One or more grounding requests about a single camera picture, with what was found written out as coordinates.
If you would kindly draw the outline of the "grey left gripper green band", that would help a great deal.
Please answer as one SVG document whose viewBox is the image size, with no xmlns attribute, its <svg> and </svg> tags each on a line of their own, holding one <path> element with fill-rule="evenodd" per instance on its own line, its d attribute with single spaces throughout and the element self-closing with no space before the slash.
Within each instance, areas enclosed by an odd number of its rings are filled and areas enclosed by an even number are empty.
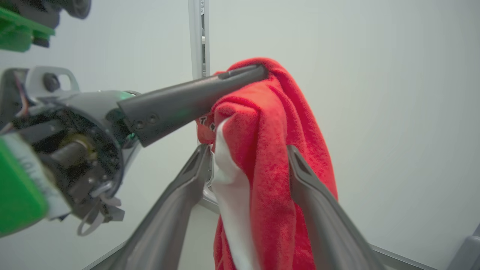
<svg viewBox="0 0 480 270">
<path fill-rule="evenodd" d="M 65 68 L 5 70 L 1 237 L 70 215 L 81 220 L 79 236 L 121 222 L 125 212 L 116 193 L 140 143 L 157 142 L 268 73 L 250 65 L 134 97 L 125 91 L 81 92 Z"/>
</svg>

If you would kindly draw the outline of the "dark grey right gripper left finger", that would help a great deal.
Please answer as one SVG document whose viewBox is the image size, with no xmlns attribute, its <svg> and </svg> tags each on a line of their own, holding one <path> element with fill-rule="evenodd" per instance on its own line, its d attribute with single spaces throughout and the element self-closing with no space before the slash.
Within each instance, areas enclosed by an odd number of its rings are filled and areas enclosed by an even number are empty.
<svg viewBox="0 0 480 270">
<path fill-rule="evenodd" d="M 108 270 L 176 270 L 192 209 L 212 176 L 210 146 L 199 145 L 125 244 Z"/>
</svg>

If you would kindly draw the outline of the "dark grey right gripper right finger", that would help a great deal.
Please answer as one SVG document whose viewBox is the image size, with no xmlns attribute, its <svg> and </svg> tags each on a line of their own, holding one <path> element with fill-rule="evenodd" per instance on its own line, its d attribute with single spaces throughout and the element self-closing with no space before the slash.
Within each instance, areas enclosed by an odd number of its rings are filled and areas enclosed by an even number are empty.
<svg viewBox="0 0 480 270">
<path fill-rule="evenodd" d="M 302 209 L 318 270 L 383 270 L 384 265 L 294 145 L 287 146 L 290 193 Z"/>
</svg>

